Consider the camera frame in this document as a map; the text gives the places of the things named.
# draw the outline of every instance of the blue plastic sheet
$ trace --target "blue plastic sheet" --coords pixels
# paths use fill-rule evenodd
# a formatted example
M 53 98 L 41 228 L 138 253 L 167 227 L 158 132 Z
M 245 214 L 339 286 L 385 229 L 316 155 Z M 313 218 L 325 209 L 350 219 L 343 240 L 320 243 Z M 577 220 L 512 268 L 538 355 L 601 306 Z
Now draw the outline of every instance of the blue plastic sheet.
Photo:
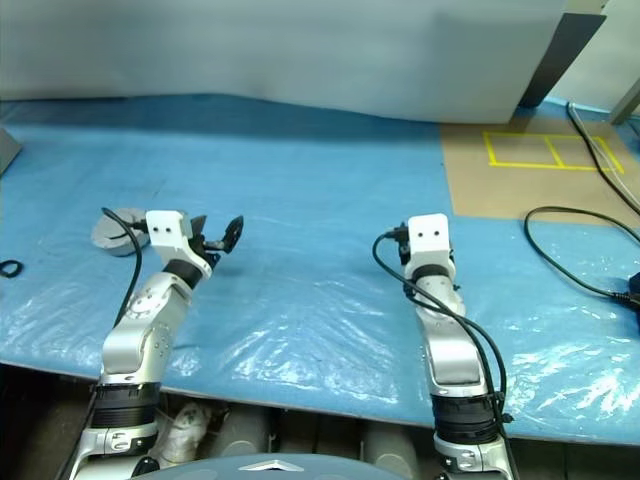
M 469 316 L 507 364 L 509 431 L 640 444 L 633 314 L 568 284 L 521 222 L 454 216 L 437 125 L 223 96 L 4 108 L 24 150 L 2 177 L 0 257 L 26 269 L 0 279 L 0 361 L 99 374 L 133 267 L 91 244 L 101 206 L 208 214 L 209 238 L 244 214 L 237 249 L 194 293 L 165 385 L 431 425 L 416 317 L 370 249 L 408 217 L 444 212 Z M 640 270 L 615 229 L 533 229 L 593 283 L 624 289 Z M 392 245 L 383 253 L 397 265 Z M 141 278 L 161 267 L 147 248 Z

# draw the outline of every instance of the white wall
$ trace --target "white wall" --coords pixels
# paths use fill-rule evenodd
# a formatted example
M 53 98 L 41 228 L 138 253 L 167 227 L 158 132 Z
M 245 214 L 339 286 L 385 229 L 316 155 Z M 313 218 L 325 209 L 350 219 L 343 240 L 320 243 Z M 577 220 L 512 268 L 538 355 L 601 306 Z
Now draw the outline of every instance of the white wall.
M 609 0 L 603 13 L 600 30 L 550 96 L 611 110 L 640 78 L 640 0 Z
M 562 0 L 0 0 L 5 99 L 230 93 L 507 121 Z
M 601 13 L 609 0 L 568 0 L 567 12 Z

